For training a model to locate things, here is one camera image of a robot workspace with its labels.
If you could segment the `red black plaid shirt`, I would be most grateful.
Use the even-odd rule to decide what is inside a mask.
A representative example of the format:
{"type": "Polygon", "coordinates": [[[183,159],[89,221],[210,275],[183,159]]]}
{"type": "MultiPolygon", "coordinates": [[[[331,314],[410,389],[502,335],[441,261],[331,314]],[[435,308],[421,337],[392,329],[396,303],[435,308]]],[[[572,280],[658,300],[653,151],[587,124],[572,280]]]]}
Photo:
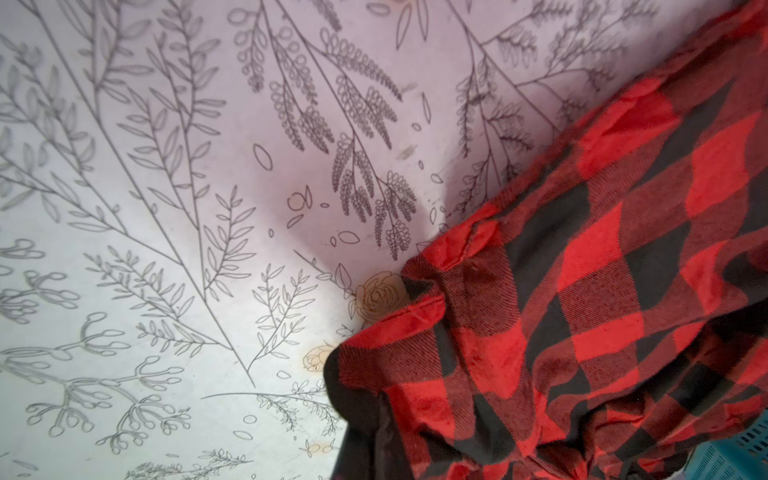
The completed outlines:
{"type": "Polygon", "coordinates": [[[328,357],[336,479],[664,479],[767,406],[767,5],[570,127],[328,357]]]}

